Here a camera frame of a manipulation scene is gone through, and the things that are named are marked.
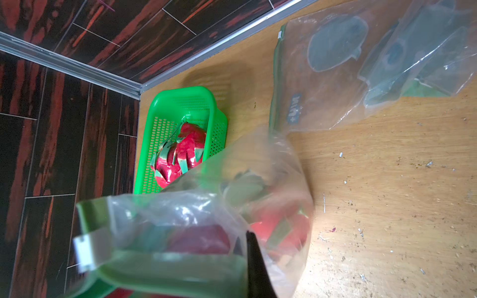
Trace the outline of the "clear zip-top bag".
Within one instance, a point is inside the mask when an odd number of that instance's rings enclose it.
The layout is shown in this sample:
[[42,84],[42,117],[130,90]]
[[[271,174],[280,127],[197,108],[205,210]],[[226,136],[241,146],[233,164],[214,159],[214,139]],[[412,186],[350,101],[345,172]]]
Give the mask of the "clear zip-top bag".
[[269,127],[353,124],[402,97],[454,96],[476,74],[475,1],[350,1],[281,28]]
[[[288,141],[266,128],[245,135],[163,191],[107,196],[77,205],[74,239],[84,280],[69,298],[247,298],[247,231],[262,212],[302,210],[314,201]],[[166,252],[173,232],[219,225],[226,255]],[[295,255],[276,255],[259,243],[278,298],[294,295],[311,241]]]

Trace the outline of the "red dragon fruit toy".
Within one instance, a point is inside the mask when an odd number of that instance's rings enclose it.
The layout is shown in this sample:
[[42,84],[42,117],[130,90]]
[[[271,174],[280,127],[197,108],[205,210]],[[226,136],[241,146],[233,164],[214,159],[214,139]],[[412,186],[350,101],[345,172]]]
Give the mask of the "red dragon fruit toy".
[[176,156],[183,174],[202,163],[206,131],[195,124],[184,123],[176,140]]
[[166,188],[183,174],[176,156],[176,146],[174,141],[164,142],[160,150],[152,155],[150,167],[161,188]]
[[231,249],[228,234],[219,225],[191,226],[173,232],[166,252],[194,255],[226,255]]

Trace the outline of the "green perforated plastic tray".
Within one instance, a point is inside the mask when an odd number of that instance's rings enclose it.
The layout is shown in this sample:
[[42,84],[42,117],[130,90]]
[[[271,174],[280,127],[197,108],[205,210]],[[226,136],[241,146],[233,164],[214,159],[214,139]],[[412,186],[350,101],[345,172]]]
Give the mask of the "green perforated plastic tray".
[[158,93],[147,115],[134,194],[158,193],[222,151],[227,126],[205,87]]

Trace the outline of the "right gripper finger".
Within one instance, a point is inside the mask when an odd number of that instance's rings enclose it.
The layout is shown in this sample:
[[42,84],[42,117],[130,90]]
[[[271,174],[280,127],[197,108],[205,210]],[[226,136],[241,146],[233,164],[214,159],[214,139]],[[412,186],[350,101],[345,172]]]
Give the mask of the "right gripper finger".
[[247,297],[277,298],[271,284],[256,235],[247,231]]

